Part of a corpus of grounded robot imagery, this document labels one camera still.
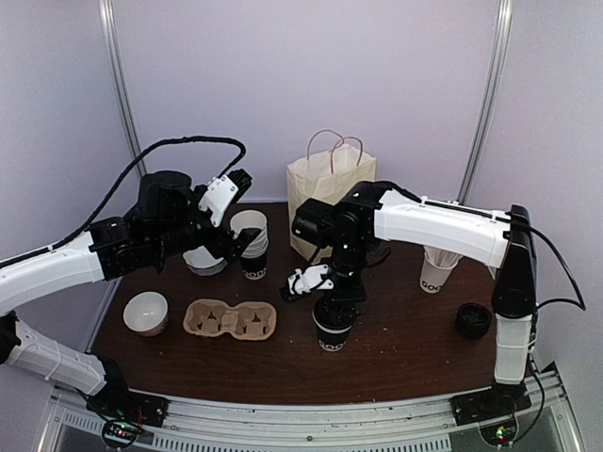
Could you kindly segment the black cup lid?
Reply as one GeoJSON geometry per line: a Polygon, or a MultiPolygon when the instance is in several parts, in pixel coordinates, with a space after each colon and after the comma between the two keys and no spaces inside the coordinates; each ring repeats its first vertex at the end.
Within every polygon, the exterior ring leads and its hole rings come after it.
{"type": "Polygon", "coordinates": [[[318,301],[313,310],[313,319],[317,326],[329,333],[349,331],[357,314],[353,309],[334,310],[324,301],[318,301]]]}

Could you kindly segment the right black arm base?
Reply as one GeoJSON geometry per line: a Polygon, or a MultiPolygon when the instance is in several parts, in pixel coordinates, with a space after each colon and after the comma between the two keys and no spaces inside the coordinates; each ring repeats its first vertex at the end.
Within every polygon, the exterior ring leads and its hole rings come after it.
{"type": "Polygon", "coordinates": [[[511,391],[490,388],[476,393],[454,396],[450,400],[457,426],[481,423],[531,407],[525,390],[511,391]]]}

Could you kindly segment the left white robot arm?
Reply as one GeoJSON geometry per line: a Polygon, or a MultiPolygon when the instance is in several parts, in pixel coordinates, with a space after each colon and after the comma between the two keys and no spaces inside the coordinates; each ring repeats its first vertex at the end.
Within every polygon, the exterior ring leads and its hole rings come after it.
{"type": "Polygon", "coordinates": [[[256,229],[234,233],[223,224],[228,208],[251,187],[235,169],[194,186],[189,176],[163,170],[143,176],[135,205],[122,217],[91,223],[66,244],[18,256],[1,265],[1,362],[58,381],[100,404],[116,418],[136,408],[119,367],[85,355],[29,328],[15,313],[29,301],[63,289],[119,279],[145,267],[162,271],[167,258],[206,248],[237,260],[256,229]]]}

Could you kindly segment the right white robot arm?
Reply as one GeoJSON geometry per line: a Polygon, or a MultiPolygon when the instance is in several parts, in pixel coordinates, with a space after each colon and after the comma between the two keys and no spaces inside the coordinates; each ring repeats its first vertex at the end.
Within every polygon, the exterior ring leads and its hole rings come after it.
{"type": "Polygon", "coordinates": [[[332,254],[318,265],[296,269],[281,293],[291,302],[322,292],[313,318],[326,333],[326,348],[339,350],[367,292],[362,272],[367,254],[383,241],[449,251],[496,272],[491,304],[497,322],[496,385],[483,395],[489,414],[504,414],[519,399],[532,344],[536,312],[536,258],[528,211],[483,210],[430,200],[389,181],[359,182],[336,204],[309,199],[296,211],[291,231],[332,254]]]}

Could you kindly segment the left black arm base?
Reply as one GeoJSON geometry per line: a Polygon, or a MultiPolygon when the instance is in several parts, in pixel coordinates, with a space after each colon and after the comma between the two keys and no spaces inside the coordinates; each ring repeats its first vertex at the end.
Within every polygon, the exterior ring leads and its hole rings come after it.
{"type": "Polygon", "coordinates": [[[163,426],[169,406],[167,398],[133,392],[123,382],[108,382],[96,395],[88,395],[87,403],[106,417],[156,428],[163,426]]]}

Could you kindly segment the black paper coffee cup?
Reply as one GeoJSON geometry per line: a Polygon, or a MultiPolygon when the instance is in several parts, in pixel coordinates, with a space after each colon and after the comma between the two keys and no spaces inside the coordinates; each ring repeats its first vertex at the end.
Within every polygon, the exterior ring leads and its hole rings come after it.
{"type": "Polygon", "coordinates": [[[315,326],[318,344],[323,350],[329,352],[337,352],[340,351],[346,345],[351,329],[349,331],[344,331],[340,333],[329,333],[321,330],[316,323],[315,326]]]}

